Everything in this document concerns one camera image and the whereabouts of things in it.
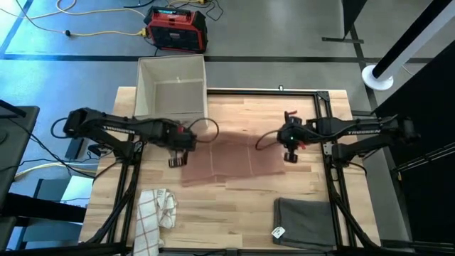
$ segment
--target white label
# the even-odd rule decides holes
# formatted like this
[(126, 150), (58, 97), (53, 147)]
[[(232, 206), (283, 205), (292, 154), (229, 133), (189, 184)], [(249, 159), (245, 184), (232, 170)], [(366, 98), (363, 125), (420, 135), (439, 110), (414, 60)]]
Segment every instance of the white label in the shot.
[(278, 239), (278, 238), (280, 238), (280, 237), (284, 234), (284, 232), (286, 232), (286, 230), (285, 230), (284, 228), (282, 228), (282, 227), (276, 227), (276, 228), (272, 231), (272, 235), (273, 235), (276, 239)]

